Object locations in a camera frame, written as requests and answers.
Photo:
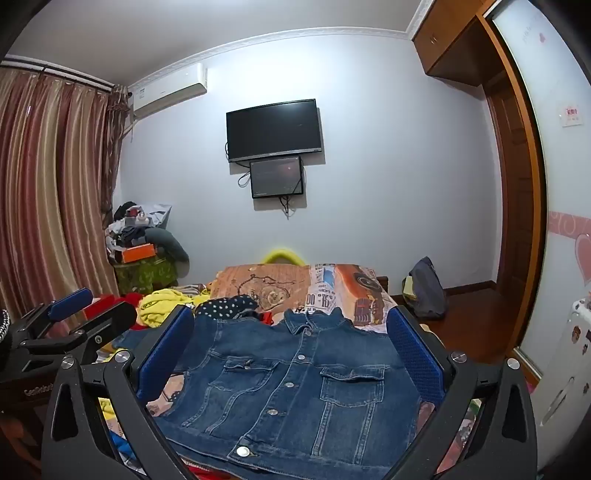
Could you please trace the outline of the blue denim jacket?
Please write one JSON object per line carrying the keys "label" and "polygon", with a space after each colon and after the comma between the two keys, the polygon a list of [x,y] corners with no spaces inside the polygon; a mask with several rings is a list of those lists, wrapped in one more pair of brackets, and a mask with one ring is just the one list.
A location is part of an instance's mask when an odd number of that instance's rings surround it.
{"label": "blue denim jacket", "polygon": [[183,459],[242,479],[380,479],[420,394],[390,338],[339,310],[199,315],[155,423]]}

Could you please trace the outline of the yellow cartoon blanket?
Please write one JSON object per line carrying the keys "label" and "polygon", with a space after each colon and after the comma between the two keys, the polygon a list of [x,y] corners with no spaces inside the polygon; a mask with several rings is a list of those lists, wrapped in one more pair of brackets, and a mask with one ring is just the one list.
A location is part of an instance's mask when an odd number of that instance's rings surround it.
{"label": "yellow cartoon blanket", "polygon": [[136,307],[136,323],[141,327],[157,328],[176,306],[187,306],[191,310],[211,299],[211,292],[182,291],[175,288],[160,289],[144,296]]}

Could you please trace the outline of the orange shoe box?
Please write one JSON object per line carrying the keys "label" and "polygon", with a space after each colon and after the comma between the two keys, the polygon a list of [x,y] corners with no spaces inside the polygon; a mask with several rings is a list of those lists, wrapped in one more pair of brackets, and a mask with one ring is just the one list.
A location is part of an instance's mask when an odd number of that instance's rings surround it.
{"label": "orange shoe box", "polygon": [[124,264],[137,262],[147,258],[154,257],[156,249],[153,244],[145,243],[142,245],[126,248],[122,251],[122,262]]}

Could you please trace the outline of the pile of clutter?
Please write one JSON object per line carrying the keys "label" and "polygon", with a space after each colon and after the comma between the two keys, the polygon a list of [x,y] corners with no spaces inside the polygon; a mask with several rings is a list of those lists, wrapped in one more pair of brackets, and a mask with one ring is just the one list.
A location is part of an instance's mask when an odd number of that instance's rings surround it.
{"label": "pile of clutter", "polygon": [[121,262],[125,249],[147,242],[148,228],[165,228],[172,206],[126,202],[115,211],[114,221],[104,230],[105,247],[111,262]]}

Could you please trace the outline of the grey plush pillow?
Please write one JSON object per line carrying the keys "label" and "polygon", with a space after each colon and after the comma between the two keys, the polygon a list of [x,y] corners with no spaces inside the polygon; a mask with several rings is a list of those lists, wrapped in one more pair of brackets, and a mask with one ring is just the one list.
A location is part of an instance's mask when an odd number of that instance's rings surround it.
{"label": "grey plush pillow", "polygon": [[145,238],[156,248],[162,248],[175,263],[180,277],[188,274],[190,258],[176,238],[166,229],[150,227],[145,229]]}

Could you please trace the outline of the navy polka dot garment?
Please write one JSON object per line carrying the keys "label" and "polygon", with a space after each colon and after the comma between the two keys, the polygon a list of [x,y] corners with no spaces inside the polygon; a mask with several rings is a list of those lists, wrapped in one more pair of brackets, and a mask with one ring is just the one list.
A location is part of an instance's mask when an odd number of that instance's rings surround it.
{"label": "navy polka dot garment", "polygon": [[207,300],[197,307],[197,316],[230,320],[256,315],[259,304],[249,295],[236,295]]}

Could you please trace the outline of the dark blue bag on floor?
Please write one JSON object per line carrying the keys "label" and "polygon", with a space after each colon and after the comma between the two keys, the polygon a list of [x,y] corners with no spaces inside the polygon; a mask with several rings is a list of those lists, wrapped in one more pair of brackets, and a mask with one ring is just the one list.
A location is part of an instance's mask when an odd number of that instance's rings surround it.
{"label": "dark blue bag on floor", "polygon": [[405,304],[417,318],[440,320],[446,316],[448,298],[428,256],[419,260],[403,279],[402,291]]}

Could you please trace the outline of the yellow curved chair back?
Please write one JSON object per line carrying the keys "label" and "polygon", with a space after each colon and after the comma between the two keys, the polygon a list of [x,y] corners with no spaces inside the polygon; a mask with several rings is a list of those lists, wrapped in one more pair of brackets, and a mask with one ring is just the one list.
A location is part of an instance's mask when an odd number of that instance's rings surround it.
{"label": "yellow curved chair back", "polygon": [[305,266],[307,263],[301,259],[293,250],[287,248],[277,248],[270,251],[262,260],[263,264],[288,264],[296,266]]}

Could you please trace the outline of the red gold striped curtain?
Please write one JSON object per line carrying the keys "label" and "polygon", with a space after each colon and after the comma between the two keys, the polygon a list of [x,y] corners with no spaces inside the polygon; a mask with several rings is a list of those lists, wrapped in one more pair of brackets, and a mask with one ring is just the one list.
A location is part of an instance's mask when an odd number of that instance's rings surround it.
{"label": "red gold striped curtain", "polygon": [[19,317],[86,287],[117,290],[104,229],[129,112],[110,92],[1,71],[1,305]]}

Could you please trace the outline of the newspaper print bed quilt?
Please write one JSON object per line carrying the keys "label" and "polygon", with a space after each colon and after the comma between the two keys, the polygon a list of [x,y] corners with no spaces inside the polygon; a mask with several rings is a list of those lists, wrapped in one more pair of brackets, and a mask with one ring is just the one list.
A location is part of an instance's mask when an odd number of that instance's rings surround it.
{"label": "newspaper print bed quilt", "polygon": [[[219,274],[208,291],[211,292],[211,299],[249,295],[259,304],[259,309],[256,315],[245,317],[256,318],[266,325],[276,325],[288,311],[329,314],[339,310],[356,328],[386,336],[388,313],[398,307],[375,274],[356,265],[231,267]],[[115,348],[135,348],[151,329],[154,328],[141,327],[136,323],[134,329],[115,341]],[[159,397],[148,403],[153,417],[163,411],[173,392],[172,371]],[[435,408],[422,398],[421,401],[417,434]],[[181,460],[197,479],[241,479],[221,470]]]}

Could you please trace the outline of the white sliding wardrobe door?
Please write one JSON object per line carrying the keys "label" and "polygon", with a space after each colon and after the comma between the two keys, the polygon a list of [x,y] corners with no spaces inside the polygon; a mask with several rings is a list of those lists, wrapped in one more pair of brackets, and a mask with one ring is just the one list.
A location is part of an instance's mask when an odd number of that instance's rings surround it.
{"label": "white sliding wardrobe door", "polygon": [[[506,42],[529,95],[545,167],[547,226],[540,284],[519,347],[549,366],[572,304],[590,291],[590,82],[571,49],[531,1],[504,1],[488,16]],[[580,126],[563,128],[576,104]]]}

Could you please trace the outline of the wooden overhead cabinet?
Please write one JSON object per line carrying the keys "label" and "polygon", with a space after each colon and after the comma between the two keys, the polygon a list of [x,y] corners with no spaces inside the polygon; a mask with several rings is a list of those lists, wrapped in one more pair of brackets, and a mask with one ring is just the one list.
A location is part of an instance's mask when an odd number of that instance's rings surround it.
{"label": "wooden overhead cabinet", "polygon": [[485,4],[479,0],[438,0],[413,40],[427,75],[479,86],[503,65],[477,18]]}

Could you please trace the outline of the white wall air conditioner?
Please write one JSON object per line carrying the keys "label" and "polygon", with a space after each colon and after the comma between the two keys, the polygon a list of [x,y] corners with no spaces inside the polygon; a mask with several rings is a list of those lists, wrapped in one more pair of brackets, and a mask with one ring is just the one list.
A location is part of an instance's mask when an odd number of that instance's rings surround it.
{"label": "white wall air conditioner", "polygon": [[132,90],[134,119],[143,119],[207,92],[206,69],[195,63]]}

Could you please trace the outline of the large black wall television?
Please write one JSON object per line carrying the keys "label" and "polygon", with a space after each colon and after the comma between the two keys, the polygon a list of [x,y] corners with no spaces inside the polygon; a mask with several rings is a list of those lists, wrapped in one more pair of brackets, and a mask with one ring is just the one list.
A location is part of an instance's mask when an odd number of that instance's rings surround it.
{"label": "large black wall television", "polygon": [[305,99],[228,112],[226,144],[229,162],[320,152],[317,102]]}

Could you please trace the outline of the white wall switch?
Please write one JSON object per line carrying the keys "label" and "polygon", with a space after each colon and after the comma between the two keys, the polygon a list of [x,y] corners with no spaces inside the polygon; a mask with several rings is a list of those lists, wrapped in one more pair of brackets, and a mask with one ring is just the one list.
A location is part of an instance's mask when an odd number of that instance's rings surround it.
{"label": "white wall switch", "polygon": [[576,104],[564,106],[559,112],[559,119],[563,128],[580,126],[583,124],[583,117]]}

